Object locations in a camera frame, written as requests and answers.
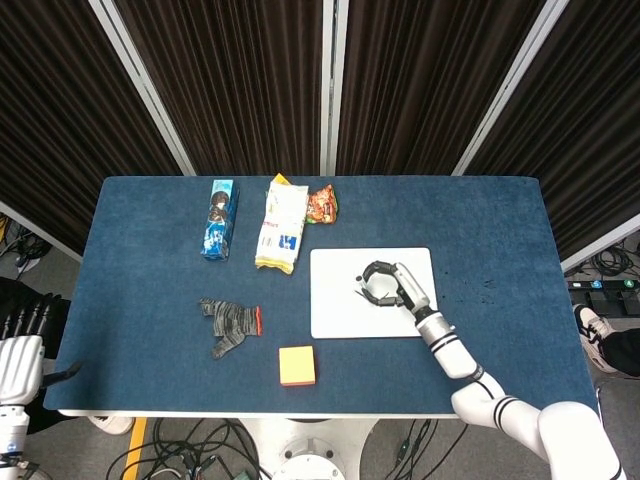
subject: striped glove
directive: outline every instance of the striped glove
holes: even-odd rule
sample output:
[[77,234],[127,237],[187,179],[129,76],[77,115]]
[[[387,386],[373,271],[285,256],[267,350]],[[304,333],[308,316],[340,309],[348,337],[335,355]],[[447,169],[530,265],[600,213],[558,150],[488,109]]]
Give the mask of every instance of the striped glove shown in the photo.
[[213,358],[221,358],[240,345],[247,335],[262,335],[260,307],[245,308],[235,303],[201,298],[202,315],[213,318],[213,334],[222,337],[213,348]]

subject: sneaker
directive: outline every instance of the sneaker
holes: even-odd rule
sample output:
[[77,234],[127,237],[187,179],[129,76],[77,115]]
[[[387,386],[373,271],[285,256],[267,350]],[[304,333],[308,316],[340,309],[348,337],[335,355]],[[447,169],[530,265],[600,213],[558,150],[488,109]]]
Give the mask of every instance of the sneaker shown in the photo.
[[574,305],[573,315],[580,332],[580,343],[587,352],[589,359],[605,373],[617,372],[615,368],[605,362],[602,356],[601,342],[615,332],[606,318],[599,317],[596,312],[585,305]]
[[88,417],[100,430],[109,435],[124,435],[133,427],[133,417]]

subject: blue cookie package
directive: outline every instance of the blue cookie package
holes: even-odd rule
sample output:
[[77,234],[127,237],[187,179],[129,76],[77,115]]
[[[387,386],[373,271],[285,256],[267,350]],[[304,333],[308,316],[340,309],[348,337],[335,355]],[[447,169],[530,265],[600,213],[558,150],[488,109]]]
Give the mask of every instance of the blue cookie package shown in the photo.
[[229,257],[237,207],[238,188],[234,188],[233,180],[214,180],[207,228],[200,252],[207,260],[226,260]]

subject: blue tabletop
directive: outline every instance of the blue tabletop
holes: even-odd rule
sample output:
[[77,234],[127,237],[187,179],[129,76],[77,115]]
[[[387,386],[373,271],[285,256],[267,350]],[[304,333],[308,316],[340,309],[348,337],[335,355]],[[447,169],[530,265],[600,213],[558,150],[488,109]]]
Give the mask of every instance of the blue tabletop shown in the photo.
[[[505,391],[542,408],[595,407],[538,183],[521,177],[292,177],[332,183],[334,225],[307,225],[293,275],[256,269],[268,177],[240,188],[226,262],[200,255],[213,177],[105,181],[58,365],[50,409],[191,413],[448,414],[463,386],[419,338],[314,340],[314,248],[431,250],[438,305]],[[260,305],[264,335],[214,360],[198,299]],[[315,350],[317,383],[282,387],[278,348]]]

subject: white tray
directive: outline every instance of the white tray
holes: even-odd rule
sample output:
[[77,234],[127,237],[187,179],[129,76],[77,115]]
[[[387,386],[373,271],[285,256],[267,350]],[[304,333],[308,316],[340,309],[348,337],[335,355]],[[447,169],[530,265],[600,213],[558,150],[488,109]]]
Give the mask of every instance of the white tray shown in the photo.
[[[356,277],[371,262],[403,263],[438,306],[428,248],[350,248],[311,251],[311,335],[313,338],[417,337],[414,318],[404,307],[376,307],[362,296]],[[387,275],[369,279],[377,297],[396,296]]]

